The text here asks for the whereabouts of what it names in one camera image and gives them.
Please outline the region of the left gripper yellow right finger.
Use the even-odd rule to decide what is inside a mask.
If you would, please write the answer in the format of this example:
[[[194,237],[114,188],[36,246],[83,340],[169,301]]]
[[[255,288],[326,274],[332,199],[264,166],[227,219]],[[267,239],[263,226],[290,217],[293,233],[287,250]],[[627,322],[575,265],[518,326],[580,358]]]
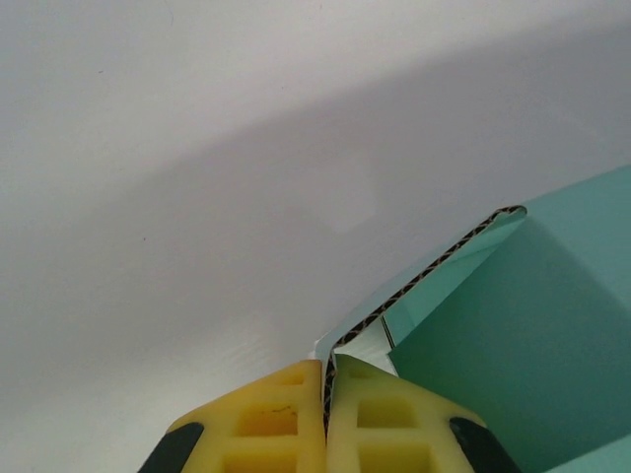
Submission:
[[[475,413],[348,355],[336,357],[329,472],[518,472]]]

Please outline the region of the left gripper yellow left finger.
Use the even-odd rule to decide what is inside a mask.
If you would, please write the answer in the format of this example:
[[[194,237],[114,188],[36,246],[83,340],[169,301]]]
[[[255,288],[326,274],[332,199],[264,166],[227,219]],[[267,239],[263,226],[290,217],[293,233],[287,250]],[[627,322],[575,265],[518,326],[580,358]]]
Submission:
[[[324,472],[321,362],[294,363],[186,413],[142,472]]]

